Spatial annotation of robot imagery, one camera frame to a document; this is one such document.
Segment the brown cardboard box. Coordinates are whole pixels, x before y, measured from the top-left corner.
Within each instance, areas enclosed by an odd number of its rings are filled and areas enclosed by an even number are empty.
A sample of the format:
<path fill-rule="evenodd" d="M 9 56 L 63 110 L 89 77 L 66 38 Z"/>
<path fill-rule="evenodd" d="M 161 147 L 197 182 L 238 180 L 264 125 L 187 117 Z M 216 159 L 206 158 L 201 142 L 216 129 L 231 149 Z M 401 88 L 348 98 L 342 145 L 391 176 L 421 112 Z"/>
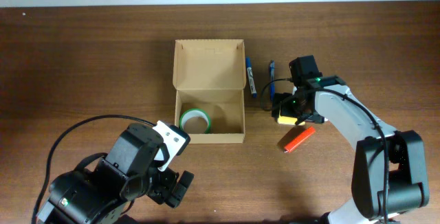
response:
<path fill-rule="evenodd" d="M 245 44 L 242 39 L 175 41 L 175 124 L 189 109 L 211 119 L 207 134 L 189 133 L 192 144 L 242 144 L 245 139 Z"/>

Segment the yellow sticky note pad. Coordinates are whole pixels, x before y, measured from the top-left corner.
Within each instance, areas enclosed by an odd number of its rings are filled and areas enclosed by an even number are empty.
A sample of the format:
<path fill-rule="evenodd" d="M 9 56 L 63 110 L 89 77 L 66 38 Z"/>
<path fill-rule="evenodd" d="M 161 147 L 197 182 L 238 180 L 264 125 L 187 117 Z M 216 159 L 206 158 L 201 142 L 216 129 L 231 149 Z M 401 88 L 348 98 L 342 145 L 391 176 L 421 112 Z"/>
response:
<path fill-rule="evenodd" d="M 299 124 L 297 124 L 296 122 L 298 121 L 298 119 L 296 117 L 289 117 L 289 116 L 278 116 L 276 121 L 278 122 L 278 124 L 283 124 L 283 125 L 291 125 L 291 126 L 303 126 L 305 125 L 305 122 L 301 122 Z"/>

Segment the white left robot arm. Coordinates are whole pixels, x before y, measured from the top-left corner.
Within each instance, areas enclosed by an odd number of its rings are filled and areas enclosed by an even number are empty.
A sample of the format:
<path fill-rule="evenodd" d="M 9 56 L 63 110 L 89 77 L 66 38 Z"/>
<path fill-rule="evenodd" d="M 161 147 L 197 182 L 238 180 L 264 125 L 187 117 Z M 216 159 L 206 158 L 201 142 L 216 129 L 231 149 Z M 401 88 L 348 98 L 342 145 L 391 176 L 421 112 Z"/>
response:
<path fill-rule="evenodd" d="M 142 173 L 124 174 L 106 160 L 106 153 L 84 158 L 49 186 L 49 196 L 32 223 L 121 223 L 136 199 L 147 196 L 156 204 L 176 208 L 188 191 L 194 174 L 164 172 L 148 167 Z"/>

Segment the blue whiteboard marker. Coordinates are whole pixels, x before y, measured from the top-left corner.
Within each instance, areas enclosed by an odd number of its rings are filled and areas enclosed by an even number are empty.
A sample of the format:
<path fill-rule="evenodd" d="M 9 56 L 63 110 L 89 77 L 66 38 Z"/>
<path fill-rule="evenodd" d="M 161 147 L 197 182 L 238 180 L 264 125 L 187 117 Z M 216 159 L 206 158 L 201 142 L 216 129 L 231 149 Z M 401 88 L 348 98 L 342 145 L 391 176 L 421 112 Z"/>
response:
<path fill-rule="evenodd" d="M 257 97 L 257 91 L 256 91 L 256 87 L 255 87 L 255 82 L 254 82 L 254 76 L 253 76 L 253 71 L 252 71 L 252 64 L 250 62 L 250 58 L 246 57 L 245 58 L 245 65 L 246 65 L 246 72 L 247 72 L 247 79 L 249 82 L 249 86 L 250 86 L 250 92 L 253 98 Z"/>

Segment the green tape roll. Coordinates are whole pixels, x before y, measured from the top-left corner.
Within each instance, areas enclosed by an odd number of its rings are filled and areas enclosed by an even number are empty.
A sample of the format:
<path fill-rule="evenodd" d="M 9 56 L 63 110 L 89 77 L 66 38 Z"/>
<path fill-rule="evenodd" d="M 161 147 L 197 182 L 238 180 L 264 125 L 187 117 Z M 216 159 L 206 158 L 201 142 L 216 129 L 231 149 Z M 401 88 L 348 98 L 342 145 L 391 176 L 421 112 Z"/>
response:
<path fill-rule="evenodd" d="M 186 133 L 207 134 L 210 132 L 210 116 L 202 109 L 189 109 L 179 119 L 179 127 Z"/>

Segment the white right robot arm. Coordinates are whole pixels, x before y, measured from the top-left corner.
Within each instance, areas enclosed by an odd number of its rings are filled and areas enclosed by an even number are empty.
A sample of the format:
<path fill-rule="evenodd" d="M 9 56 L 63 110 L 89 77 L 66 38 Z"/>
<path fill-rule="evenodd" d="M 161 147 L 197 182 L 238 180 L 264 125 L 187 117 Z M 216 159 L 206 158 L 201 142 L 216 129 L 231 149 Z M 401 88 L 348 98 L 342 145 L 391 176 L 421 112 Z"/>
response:
<path fill-rule="evenodd" d="M 369 111 L 337 76 L 297 77 L 297 90 L 270 107 L 290 107 L 299 123 L 330 121 L 355 150 L 351 199 L 310 223 L 392 223 L 429 202 L 424 142 Z"/>

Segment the orange lighter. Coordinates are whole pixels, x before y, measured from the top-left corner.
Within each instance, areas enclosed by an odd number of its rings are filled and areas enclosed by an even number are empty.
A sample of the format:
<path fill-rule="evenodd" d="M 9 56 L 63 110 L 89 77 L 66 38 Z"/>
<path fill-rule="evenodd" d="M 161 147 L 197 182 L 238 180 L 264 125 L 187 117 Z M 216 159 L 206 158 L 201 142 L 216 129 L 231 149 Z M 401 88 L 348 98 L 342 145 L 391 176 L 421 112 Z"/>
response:
<path fill-rule="evenodd" d="M 296 136 L 291 142 L 284 146 L 285 153 L 291 153 L 296 150 L 303 142 L 305 142 L 309 137 L 311 137 L 316 132 L 315 128 L 310 126 Z"/>

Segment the blue ballpoint pen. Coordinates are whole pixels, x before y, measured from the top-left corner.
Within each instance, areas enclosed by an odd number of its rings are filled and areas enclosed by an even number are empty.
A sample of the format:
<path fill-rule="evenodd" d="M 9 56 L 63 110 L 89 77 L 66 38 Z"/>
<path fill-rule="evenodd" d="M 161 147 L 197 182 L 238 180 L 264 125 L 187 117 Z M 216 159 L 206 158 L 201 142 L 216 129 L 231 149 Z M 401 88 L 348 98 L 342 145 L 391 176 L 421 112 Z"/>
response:
<path fill-rule="evenodd" d="M 275 62 L 273 60 L 269 63 L 269 78 L 270 78 L 270 84 L 269 84 L 269 98 L 272 101 L 274 99 L 274 70 L 275 70 Z"/>

